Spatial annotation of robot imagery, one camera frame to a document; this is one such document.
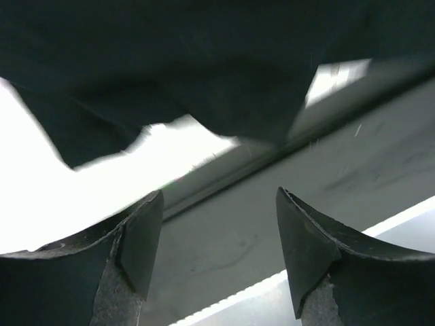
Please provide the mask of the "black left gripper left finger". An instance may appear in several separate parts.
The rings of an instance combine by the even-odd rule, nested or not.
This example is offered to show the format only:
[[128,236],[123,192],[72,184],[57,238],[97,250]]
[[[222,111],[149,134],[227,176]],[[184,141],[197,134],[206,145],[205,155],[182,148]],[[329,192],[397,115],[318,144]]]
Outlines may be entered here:
[[1,324],[138,325],[162,228],[164,197],[130,207],[39,250],[1,256]]

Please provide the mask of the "black t shirt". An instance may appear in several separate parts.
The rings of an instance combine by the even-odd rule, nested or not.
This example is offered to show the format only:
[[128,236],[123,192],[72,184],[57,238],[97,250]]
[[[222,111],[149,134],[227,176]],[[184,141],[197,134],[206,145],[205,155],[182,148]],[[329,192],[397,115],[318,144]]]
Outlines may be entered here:
[[1,2],[1,77],[71,168],[185,115],[280,143],[320,65],[433,55],[433,1]]

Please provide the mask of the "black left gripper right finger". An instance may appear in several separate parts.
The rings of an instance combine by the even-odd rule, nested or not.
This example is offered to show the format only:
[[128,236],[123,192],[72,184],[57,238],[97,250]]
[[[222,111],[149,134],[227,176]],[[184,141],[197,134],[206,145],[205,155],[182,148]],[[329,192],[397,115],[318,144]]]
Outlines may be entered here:
[[433,325],[434,255],[367,236],[286,189],[277,222],[303,325]]

